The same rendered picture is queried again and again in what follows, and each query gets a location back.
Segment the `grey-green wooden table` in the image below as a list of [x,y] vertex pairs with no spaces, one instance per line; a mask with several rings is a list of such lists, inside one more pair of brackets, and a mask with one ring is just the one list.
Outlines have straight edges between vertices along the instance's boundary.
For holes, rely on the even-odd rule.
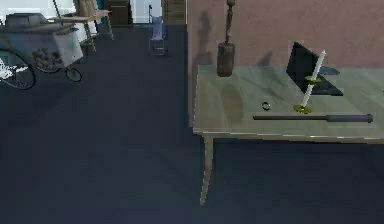
[[[304,94],[279,66],[237,66],[219,77],[212,65],[198,67],[193,133],[204,139],[200,203],[206,202],[216,139],[255,139],[384,145],[384,69],[342,68],[325,78],[342,96],[313,95],[310,114],[293,106]],[[254,120],[254,116],[371,114],[372,123],[325,120]]]

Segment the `blue folding chair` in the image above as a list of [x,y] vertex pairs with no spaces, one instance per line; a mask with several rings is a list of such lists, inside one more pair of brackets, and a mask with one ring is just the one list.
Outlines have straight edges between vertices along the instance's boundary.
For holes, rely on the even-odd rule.
[[167,54],[168,49],[166,48],[165,40],[167,39],[164,33],[164,23],[161,16],[154,16],[152,14],[153,7],[148,6],[149,13],[149,28],[150,38],[148,40],[149,53],[155,56],[164,56]]

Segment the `black open laptop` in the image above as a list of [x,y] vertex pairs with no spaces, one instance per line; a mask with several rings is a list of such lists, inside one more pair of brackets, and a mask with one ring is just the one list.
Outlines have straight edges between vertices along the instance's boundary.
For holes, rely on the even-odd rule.
[[[290,58],[286,67],[286,73],[303,93],[306,92],[308,86],[306,77],[312,76],[318,59],[318,55],[299,42],[293,43]],[[343,92],[325,78],[325,75],[339,74],[340,72],[337,69],[322,65],[318,73],[318,78],[321,79],[321,82],[313,87],[312,94],[342,96]]]

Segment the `white candle on yellow holder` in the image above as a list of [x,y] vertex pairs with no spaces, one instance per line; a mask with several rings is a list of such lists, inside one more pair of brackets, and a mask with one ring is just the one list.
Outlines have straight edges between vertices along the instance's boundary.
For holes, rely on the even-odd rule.
[[320,71],[321,65],[323,63],[323,60],[326,55],[326,50],[323,49],[319,55],[318,61],[316,63],[316,67],[312,73],[312,76],[310,78],[307,78],[308,80],[308,86],[307,90],[304,94],[303,100],[300,104],[296,104],[293,106],[293,109],[296,112],[303,113],[303,114],[309,114],[311,112],[311,109],[307,106],[309,98],[312,94],[313,87],[320,82],[320,79],[318,78],[318,73]]

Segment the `dark brown cabinet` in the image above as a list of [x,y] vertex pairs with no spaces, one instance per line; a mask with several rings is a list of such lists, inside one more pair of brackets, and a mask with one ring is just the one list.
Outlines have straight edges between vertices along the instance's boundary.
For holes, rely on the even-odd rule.
[[111,12],[113,26],[130,26],[132,23],[130,0],[103,0],[104,8]]

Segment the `light wooden table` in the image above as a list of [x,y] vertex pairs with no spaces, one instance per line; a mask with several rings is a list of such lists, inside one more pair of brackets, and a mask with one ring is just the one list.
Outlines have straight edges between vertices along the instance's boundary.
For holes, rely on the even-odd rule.
[[111,39],[114,39],[114,34],[112,31],[111,26],[111,20],[110,20],[110,14],[111,11],[109,10],[96,10],[94,15],[88,16],[88,17],[80,17],[80,16],[58,16],[53,17],[52,21],[55,23],[75,23],[75,24],[82,24],[85,30],[86,38],[82,41],[80,41],[81,46],[90,46],[93,51],[96,50],[96,46],[94,43],[94,37],[97,37],[101,35],[101,32],[97,31],[96,33],[92,33],[90,31],[90,22],[97,23],[98,19],[105,18],[107,21],[107,27],[108,31],[106,32],[106,35],[109,35]]

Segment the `black baseball bat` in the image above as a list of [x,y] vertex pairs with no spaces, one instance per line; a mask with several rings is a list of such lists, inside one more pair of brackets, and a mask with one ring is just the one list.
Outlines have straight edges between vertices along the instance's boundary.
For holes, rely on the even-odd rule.
[[325,120],[327,122],[366,122],[372,123],[371,114],[359,115],[309,115],[309,116],[254,116],[254,120]]

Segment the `grey wheeled cart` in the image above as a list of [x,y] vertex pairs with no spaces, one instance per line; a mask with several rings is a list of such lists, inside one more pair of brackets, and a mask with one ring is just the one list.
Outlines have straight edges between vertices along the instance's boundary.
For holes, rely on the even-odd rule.
[[36,83],[36,71],[80,82],[73,64],[83,57],[73,23],[50,22],[40,13],[13,13],[0,19],[0,82],[28,90]]

